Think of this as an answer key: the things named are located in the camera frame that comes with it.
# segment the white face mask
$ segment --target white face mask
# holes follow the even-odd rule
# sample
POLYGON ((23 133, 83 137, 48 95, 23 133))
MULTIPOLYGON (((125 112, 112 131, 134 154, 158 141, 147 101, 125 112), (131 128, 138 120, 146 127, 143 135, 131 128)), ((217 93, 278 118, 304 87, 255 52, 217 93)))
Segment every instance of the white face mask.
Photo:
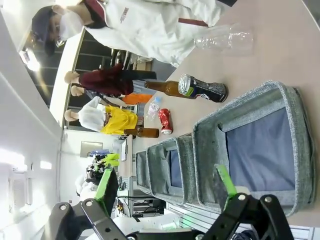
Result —
POLYGON ((84 22, 81 17, 73 11, 66 10, 60 20, 60 39, 65 41, 79 33, 81 33, 84 22))

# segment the orange pants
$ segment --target orange pants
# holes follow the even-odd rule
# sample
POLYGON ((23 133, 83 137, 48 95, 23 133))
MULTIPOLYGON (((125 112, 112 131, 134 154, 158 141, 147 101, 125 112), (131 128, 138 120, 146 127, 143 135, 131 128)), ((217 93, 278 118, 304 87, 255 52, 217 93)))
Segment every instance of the orange pants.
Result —
POLYGON ((129 105, 146 104, 151 98, 152 95, 150 94, 131 93, 123 97, 122 101, 129 105))

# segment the clear plastic bottle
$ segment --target clear plastic bottle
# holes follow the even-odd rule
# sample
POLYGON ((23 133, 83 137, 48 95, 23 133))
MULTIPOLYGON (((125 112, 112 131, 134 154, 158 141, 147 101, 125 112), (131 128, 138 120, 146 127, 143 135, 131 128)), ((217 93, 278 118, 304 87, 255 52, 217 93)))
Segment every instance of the clear plastic bottle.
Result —
POLYGON ((146 118, 148 120, 154 120, 155 117, 158 115, 158 111, 160 109, 162 98, 159 96, 156 96, 154 100, 150 103, 148 113, 146 115, 146 118))
POLYGON ((213 49, 226 55, 250 55, 253 53, 253 31, 240 23, 213 27, 206 35, 194 39, 200 49, 213 49))

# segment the black cap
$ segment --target black cap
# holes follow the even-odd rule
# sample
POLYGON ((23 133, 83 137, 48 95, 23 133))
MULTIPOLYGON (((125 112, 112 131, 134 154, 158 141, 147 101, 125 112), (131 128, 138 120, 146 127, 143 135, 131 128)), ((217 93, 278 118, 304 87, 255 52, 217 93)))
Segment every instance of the black cap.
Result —
POLYGON ((49 24, 53 15, 52 6, 45 6, 34 15, 31 26, 36 39, 43 42, 44 51, 48 56, 53 55, 56 49, 56 42, 49 39, 49 24))

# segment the beer bottle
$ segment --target beer bottle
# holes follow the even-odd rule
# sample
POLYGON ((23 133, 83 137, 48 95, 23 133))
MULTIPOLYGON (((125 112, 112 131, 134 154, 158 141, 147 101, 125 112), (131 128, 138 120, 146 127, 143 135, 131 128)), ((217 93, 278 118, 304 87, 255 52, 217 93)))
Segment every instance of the beer bottle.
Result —
POLYGON ((179 83, 177 81, 166 81, 166 82, 146 81, 144 83, 144 87, 146 89, 153 89, 159 92, 163 92, 168 96, 185 98, 185 99, 195 99, 195 97, 193 96, 185 96, 179 93, 178 84, 179 83))
POLYGON ((158 138, 158 128, 136 127, 135 129, 125 129, 124 134, 138 136, 140 138, 158 138))

